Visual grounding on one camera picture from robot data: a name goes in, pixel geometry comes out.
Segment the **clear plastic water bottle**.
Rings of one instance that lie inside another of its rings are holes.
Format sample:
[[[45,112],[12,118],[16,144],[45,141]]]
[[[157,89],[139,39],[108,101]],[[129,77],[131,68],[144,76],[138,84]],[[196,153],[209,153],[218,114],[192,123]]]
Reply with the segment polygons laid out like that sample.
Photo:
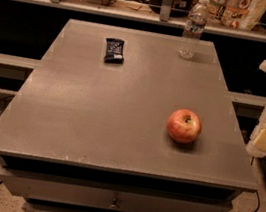
[[[200,42],[205,24],[207,24],[208,6],[209,0],[198,0],[197,4],[189,11],[178,52],[183,59],[190,60],[196,53],[198,42]]]

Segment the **colourful food bag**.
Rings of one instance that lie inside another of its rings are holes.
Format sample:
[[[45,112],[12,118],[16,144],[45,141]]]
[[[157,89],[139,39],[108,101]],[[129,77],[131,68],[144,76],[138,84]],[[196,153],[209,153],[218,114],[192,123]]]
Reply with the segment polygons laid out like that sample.
[[[266,11],[266,0],[209,0],[208,21],[228,28],[252,30]]]

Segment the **red apple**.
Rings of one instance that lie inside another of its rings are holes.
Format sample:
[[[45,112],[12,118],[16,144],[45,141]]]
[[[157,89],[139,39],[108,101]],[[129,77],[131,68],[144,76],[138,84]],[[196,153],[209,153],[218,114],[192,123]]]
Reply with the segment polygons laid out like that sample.
[[[166,126],[169,136],[181,144],[195,141],[202,127],[199,117],[189,109],[177,109],[168,118]]]

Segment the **dark blue snack packet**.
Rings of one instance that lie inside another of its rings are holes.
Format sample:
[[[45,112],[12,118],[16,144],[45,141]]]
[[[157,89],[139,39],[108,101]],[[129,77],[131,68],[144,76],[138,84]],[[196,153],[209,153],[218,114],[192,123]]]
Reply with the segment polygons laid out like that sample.
[[[105,63],[123,63],[123,48],[124,41],[123,39],[118,38],[108,38],[106,40],[106,52],[105,57],[103,58]]]

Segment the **metal drawer knob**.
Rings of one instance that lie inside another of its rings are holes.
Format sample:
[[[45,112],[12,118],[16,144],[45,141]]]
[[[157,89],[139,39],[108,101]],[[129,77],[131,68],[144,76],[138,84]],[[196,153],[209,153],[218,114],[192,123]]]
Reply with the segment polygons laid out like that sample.
[[[118,206],[118,204],[116,203],[116,201],[113,201],[112,203],[110,203],[110,204],[108,205],[108,207],[109,207],[109,209],[111,209],[111,210],[116,210],[116,209],[119,208],[119,206]]]

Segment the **grey drawer cabinet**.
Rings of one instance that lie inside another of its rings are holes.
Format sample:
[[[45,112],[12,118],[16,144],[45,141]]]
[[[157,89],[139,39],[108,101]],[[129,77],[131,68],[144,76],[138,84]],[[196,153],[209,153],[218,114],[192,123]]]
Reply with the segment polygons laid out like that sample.
[[[108,38],[123,63],[105,63]],[[215,47],[72,20],[0,116],[0,179],[25,212],[228,212],[257,183]],[[167,132],[189,109],[201,133]],[[116,201],[119,208],[109,209]]]

